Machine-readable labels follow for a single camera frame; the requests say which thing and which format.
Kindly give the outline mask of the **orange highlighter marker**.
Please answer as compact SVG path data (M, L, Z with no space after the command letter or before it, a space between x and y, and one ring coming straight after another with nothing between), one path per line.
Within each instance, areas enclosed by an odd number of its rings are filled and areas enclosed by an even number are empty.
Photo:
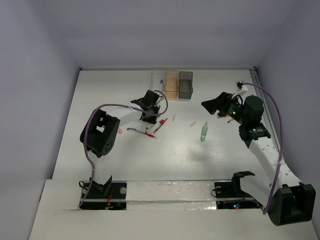
M217 114L217 118L218 119L221 119L221 118L228 118L229 116L227 115L227 114L222 114L221 112L219 112L218 114Z

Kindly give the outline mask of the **green highlighter marker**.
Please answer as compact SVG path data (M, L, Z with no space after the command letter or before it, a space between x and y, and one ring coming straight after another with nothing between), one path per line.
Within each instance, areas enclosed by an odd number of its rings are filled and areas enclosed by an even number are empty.
M201 142L205 141L206 136L207 136L207 132L208 132L208 123L205 122L205 124L202 127L201 134L200 134L200 141Z

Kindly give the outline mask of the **red pen thin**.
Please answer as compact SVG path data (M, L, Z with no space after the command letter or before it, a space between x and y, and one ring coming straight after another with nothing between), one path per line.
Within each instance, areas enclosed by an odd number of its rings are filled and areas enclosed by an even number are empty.
M150 137L150 138L154 138L154 139L157 139L157 138L158 138L158 137L155 136L155 135L152 135L152 134L150 134L150 133L143 132L143 131L140 131L140 130L135 130L135 132L137 132L137 133L139 133L139 134L146 135L146 136L148 136L148 137Z

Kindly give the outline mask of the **clear plastic container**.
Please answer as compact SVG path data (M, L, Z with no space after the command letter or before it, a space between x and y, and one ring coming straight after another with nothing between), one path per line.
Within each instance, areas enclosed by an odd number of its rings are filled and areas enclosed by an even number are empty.
M160 81L163 80L162 91L160 91ZM160 91L157 92L158 95L163 97L164 93L164 85L165 85L165 71L164 70L152 70L151 71L151 79L150 79L150 87L151 91Z

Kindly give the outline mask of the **orange plastic container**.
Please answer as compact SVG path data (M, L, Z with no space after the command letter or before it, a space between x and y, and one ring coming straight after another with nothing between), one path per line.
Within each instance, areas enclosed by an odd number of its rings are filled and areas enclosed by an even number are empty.
M177 98L179 90L179 71L166 70L165 71L165 84L164 95L167 98Z

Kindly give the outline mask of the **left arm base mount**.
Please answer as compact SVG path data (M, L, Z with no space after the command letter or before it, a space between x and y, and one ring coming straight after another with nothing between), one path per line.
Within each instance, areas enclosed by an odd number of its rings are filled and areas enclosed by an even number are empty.
M79 181L81 198L80 209L82 210L126 210L127 209L127 182L113 181L112 177L105 184L93 181L92 186L85 198L90 182Z

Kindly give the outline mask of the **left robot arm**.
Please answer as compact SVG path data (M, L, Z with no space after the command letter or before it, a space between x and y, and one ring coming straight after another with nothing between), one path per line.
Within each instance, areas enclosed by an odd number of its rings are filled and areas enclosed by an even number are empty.
M79 137L83 144L85 157L91 165L89 184L85 187L87 193L93 189L97 196L104 198L111 191L111 185L104 180L94 181L96 165L90 159L89 152L101 158L114 147L121 126L138 120L157 119L163 115L168 106L163 112L160 112L159 98L166 100L160 90L148 90L144 97L132 100L129 105L106 103L93 110Z

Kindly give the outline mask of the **grey plastic container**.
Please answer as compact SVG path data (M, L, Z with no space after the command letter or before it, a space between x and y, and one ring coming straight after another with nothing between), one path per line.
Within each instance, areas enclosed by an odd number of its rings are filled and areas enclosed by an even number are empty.
M188 99L192 98L193 94L193 72L180 71L178 83L178 98Z

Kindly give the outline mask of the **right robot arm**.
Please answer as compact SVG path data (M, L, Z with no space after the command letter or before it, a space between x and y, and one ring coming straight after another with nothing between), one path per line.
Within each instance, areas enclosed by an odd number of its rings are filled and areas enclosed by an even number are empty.
M258 179L252 171L239 171L231 181L215 182L215 196L222 198L253 198L264 207L275 226L309 222L313 216L316 191L304 184L289 169L277 151L271 135L262 123L263 100L250 95L222 92L201 105L211 114L229 116L239 123L239 136L261 164L268 180Z

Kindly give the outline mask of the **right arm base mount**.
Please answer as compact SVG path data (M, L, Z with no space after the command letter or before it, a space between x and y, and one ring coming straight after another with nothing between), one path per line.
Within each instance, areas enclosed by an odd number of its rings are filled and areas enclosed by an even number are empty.
M251 171L239 171L231 180L216 181L211 196L216 198L218 210L262 209L263 206L250 194L241 189L241 178L255 176Z

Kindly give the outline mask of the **red gel pen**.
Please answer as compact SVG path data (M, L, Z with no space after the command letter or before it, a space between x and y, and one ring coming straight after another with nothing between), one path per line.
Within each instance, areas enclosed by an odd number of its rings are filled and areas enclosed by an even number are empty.
M153 131L153 133L155 134L162 126L163 124L168 120L168 118L162 119L159 121L159 125L158 127Z

